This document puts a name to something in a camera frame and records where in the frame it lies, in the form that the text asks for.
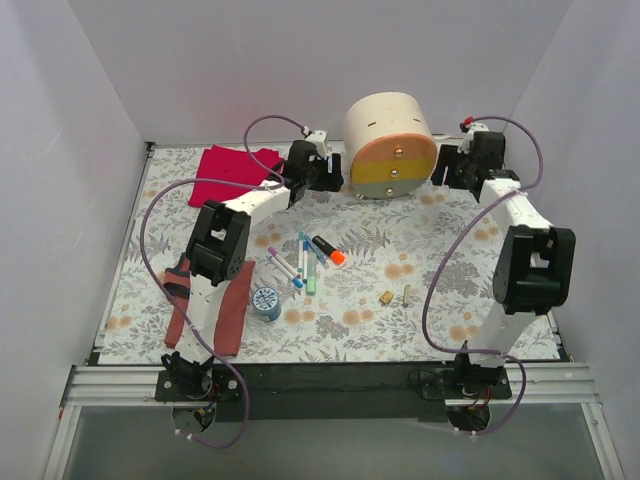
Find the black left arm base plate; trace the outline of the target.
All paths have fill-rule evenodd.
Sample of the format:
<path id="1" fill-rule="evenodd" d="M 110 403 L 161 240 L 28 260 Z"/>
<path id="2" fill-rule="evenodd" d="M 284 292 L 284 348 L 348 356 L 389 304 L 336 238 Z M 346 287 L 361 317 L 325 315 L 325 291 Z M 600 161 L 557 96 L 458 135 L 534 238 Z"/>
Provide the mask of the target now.
<path id="1" fill-rule="evenodd" d="M 239 380 L 228 370 L 214 369 L 188 381 L 163 370 L 159 373 L 154 393 L 158 402 L 222 401 L 235 402 L 243 397 Z"/>

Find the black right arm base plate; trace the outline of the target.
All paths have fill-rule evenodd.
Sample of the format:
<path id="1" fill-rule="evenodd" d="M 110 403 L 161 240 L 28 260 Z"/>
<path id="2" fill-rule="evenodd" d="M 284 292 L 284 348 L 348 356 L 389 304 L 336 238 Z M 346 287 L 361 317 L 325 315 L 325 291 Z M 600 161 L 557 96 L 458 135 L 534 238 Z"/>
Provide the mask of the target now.
<path id="1" fill-rule="evenodd" d="M 480 376 L 463 377 L 452 367 L 440 366 L 418 370 L 412 382 L 426 400 L 472 400 L 490 395 L 491 399 L 506 400 L 512 390 L 506 370 L 482 369 Z"/>

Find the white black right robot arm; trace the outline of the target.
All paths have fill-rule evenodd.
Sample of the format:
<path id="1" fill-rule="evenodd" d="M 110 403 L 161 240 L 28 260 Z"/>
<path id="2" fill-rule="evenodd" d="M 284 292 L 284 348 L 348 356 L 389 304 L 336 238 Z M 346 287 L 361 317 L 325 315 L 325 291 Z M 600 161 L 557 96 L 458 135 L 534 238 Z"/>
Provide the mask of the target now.
<path id="1" fill-rule="evenodd" d="M 517 174 L 505 169 L 502 133 L 479 122 L 464 131 L 459 146 L 441 147 L 431 181 L 469 191 L 503 235 L 492 277 L 494 303 L 444 374 L 447 387 L 471 398 L 506 384 L 505 354 L 538 317 L 565 303 L 576 236 L 546 220 Z"/>

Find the black orange highlighter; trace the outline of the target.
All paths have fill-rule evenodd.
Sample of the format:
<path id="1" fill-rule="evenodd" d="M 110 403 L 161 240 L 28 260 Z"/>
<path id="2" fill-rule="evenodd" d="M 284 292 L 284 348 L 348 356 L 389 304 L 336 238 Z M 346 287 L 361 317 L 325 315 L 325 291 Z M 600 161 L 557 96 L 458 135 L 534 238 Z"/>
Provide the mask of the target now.
<path id="1" fill-rule="evenodd" d="M 336 265 L 342 265 L 346 256 L 340 250 L 335 248 L 329 242 L 327 242 L 324 238 L 319 235 L 316 235 L 312 238 L 312 242 L 316 245 L 327 257 L 329 257 Z"/>

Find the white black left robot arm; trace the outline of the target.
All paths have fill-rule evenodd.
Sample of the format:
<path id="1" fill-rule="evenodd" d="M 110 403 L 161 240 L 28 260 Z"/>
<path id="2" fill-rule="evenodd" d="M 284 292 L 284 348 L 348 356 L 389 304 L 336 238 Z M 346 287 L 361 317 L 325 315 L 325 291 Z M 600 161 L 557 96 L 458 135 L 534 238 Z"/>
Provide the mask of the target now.
<path id="1" fill-rule="evenodd" d="M 225 383 L 214 360 L 237 356 L 250 302 L 255 264 L 247 260 L 250 228 L 284 211 L 308 190 L 339 191 L 341 156 L 316 140 L 296 140 L 289 157 L 267 169 L 260 185 L 200 209 L 186 251 L 167 269 L 160 288 L 173 304 L 161 361 L 169 383 L 183 396 L 216 399 Z"/>

